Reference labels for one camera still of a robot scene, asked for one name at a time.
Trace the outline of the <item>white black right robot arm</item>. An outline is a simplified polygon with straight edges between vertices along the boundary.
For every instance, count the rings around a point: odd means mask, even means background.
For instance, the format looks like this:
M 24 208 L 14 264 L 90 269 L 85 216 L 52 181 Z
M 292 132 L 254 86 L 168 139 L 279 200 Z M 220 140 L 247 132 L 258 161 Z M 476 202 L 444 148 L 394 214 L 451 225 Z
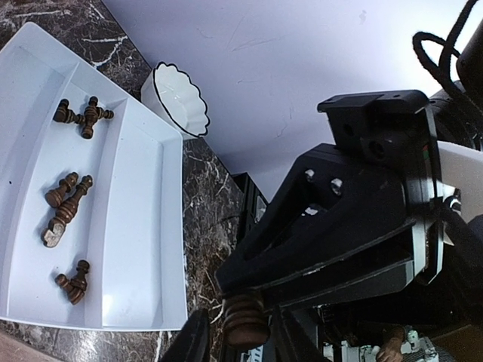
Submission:
M 420 64 L 441 85 L 334 96 L 318 104 L 334 144 L 293 163 L 260 222 L 218 268 L 228 308 L 338 303 L 430 284 L 452 221 L 438 141 L 482 148 L 482 32 L 454 47 L 474 2 L 448 37 L 418 32 Z

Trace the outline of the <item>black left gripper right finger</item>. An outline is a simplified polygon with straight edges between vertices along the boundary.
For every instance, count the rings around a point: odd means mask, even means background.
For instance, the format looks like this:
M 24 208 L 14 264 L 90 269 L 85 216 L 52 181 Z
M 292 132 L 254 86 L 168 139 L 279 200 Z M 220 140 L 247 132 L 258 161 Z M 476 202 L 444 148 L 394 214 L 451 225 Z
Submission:
M 273 309 L 272 337 L 277 361 L 328 361 L 290 311 L 279 307 Z

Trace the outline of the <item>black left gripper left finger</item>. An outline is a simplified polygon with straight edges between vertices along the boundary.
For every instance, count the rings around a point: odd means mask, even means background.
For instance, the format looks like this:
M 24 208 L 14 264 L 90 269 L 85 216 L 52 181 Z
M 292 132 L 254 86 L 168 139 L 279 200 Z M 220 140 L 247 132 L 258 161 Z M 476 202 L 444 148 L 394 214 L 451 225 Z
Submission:
M 203 362 L 210 360 L 210 321 L 207 309 L 194 311 L 183 325 L 161 362 Z

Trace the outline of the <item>white divided plastic tray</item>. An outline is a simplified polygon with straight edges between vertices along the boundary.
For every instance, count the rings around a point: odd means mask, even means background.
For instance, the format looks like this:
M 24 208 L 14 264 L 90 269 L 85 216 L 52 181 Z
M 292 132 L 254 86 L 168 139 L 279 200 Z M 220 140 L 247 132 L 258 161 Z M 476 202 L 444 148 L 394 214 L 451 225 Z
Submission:
M 53 121 L 68 99 L 112 110 L 94 135 Z M 1 317 L 74 330 L 179 330 L 187 319 L 181 135 L 35 23 L 1 51 Z M 67 174 L 94 184 L 56 247 L 45 194 Z M 90 264 L 76 305 L 54 279 Z

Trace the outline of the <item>dark chess queen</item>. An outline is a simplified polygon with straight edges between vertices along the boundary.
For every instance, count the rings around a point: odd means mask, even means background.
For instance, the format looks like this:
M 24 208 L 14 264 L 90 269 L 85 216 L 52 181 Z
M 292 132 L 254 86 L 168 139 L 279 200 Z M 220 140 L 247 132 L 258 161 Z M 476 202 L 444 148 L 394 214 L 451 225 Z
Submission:
M 270 337 L 268 317 L 258 293 L 243 293 L 223 300 L 223 338 L 231 348 L 251 350 Z

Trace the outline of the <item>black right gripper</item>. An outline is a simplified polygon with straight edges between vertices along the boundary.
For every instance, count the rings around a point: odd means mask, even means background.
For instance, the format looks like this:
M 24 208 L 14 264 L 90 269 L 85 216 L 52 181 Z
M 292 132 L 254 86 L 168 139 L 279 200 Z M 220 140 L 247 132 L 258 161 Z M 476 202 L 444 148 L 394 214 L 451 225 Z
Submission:
M 302 154 L 215 273 L 264 309 L 336 305 L 430 284 L 443 263 L 441 166 L 420 92 L 319 104 L 336 143 Z

